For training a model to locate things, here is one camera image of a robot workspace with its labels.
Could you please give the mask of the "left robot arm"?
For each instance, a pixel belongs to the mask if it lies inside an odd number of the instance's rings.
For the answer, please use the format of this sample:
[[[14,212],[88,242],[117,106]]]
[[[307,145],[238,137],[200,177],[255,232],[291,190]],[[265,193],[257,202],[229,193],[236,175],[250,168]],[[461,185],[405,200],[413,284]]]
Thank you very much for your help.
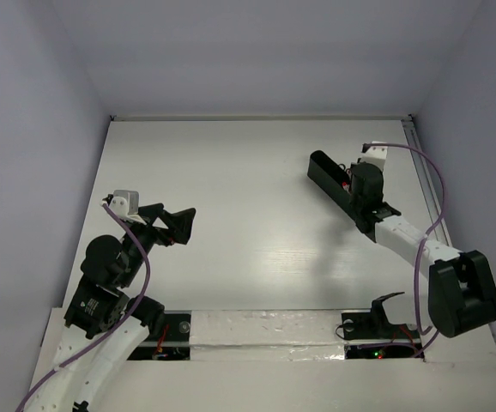
[[[32,385],[20,411],[96,411],[108,385],[140,343],[166,335],[165,307],[147,295],[148,254],[156,246],[186,245],[196,211],[142,206],[136,191],[116,190],[101,202],[124,230],[94,238],[64,314],[51,369]]]

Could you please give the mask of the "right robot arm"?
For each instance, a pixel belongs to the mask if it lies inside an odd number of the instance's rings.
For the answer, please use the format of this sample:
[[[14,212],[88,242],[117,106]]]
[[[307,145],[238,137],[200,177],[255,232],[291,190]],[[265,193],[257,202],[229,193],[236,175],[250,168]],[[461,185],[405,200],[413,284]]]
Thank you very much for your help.
[[[351,165],[348,204],[357,228],[427,279],[427,311],[435,329],[452,338],[495,322],[496,285],[485,255],[429,239],[384,201],[383,189],[378,166]]]

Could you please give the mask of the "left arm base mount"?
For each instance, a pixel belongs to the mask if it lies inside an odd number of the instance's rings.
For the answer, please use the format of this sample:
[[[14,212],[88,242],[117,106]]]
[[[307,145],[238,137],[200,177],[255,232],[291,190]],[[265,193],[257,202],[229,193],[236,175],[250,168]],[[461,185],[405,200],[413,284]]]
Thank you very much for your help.
[[[166,312],[163,325],[134,349],[129,361],[188,361],[191,312]]]

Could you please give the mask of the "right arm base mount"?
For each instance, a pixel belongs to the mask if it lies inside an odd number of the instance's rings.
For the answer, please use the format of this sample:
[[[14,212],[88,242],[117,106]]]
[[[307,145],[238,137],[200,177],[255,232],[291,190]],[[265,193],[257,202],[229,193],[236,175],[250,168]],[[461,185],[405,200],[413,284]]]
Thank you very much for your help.
[[[419,340],[417,330],[411,330],[407,324],[393,324],[386,315],[384,302],[402,294],[395,292],[382,295],[372,301],[369,309],[343,312],[341,322],[335,329],[336,335],[344,341],[394,341],[396,338],[407,338],[410,342]]]

